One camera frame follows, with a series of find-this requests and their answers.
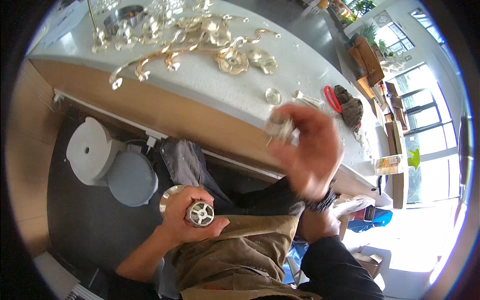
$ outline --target gray bucket lid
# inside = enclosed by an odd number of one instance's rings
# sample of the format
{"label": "gray bucket lid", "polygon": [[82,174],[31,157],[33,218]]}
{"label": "gray bucket lid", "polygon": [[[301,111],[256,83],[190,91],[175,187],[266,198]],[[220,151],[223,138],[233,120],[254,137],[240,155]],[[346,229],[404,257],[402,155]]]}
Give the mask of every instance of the gray bucket lid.
{"label": "gray bucket lid", "polygon": [[158,177],[145,156],[127,151],[117,155],[107,173],[108,187],[122,204],[148,204],[158,189]]}

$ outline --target scissors handle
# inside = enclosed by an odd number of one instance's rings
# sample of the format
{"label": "scissors handle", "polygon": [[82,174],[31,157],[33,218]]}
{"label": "scissors handle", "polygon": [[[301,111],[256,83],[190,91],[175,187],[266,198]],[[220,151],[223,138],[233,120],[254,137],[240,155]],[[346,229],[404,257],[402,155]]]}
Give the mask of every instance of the scissors handle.
{"label": "scissors handle", "polygon": [[328,103],[330,103],[330,106],[333,107],[333,109],[336,112],[342,113],[342,107],[340,106],[340,103],[338,102],[338,99],[336,98],[336,96],[335,96],[335,94],[332,90],[332,87],[327,85],[324,88],[324,93],[325,93],[325,97],[328,100]]}

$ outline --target right hand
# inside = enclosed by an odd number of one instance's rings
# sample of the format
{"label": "right hand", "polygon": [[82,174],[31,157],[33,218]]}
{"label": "right hand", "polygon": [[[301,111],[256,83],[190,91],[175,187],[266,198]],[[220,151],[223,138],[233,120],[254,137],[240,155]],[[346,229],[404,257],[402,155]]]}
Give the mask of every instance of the right hand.
{"label": "right hand", "polygon": [[161,232],[163,243],[168,243],[170,248],[187,242],[217,237],[230,223],[227,218],[216,217],[207,227],[195,228],[185,220],[187,208],[195,200],[203,200],[212,207],[214,206],[214,198],[201,187],[186,186],[181,192],[170,197],[173,199],[165,210],[162,224],[156,230]]}
{"label": "right hand", "polygon": [[273,139],[270,153],[280,161],[292,188],[311,201],[323,199],[343,158],[334,121],[316,108],[284,105],[275,110],[300,130],[298,147]]}

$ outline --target window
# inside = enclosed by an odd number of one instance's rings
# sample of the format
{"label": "window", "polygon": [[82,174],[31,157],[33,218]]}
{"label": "window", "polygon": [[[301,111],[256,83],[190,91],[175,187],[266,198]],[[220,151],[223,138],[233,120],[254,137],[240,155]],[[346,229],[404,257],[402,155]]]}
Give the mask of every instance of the window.
{"label": "window", "polygon": [[422,161],[417,170],[408,169],[407,203],[428,203],[458,197],[460,164],[458,154]]}
{"label": "window", "polygon": [[426,64],[396,76],[390,81],[399,91],[407,110],[410,131],[407,150],[430,154],[456,147],[450,112],[438,83]]}
{"label": "window", "polygon": [[385,41],[387,53],[393,52],[397,55],[412,49],[413,43],[405,33],[394,23],[390,22],[375,32],[375,42]]}
{"label": "window", "polygon": [[426,13],[418,8],[415,11],[410,13],[412,17],[414,17],[423,27],[425,27],[428,32],[433,36],[434,39],[437,40],[440,44],[445,43],[445,39],[443,38],[440,30],[438,30],[437,26],[433,23],[431,18],[426,15]]}

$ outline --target watch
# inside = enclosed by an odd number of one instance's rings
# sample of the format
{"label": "watch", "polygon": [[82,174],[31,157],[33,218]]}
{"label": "watch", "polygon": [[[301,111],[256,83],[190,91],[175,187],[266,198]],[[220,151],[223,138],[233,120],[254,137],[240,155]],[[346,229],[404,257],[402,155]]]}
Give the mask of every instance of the watch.
{"label": "watch", "polygon": [[304,200],[305,208],[311,211],[315,211],[317,213],[321,213],[329,209],[332,206],[333,202],[335,202],[335,199],[336,199],[336,194],[332,189],[332,184],[330,184],[328,187],[327,194],[320,202],[310,202],[310,201]]}

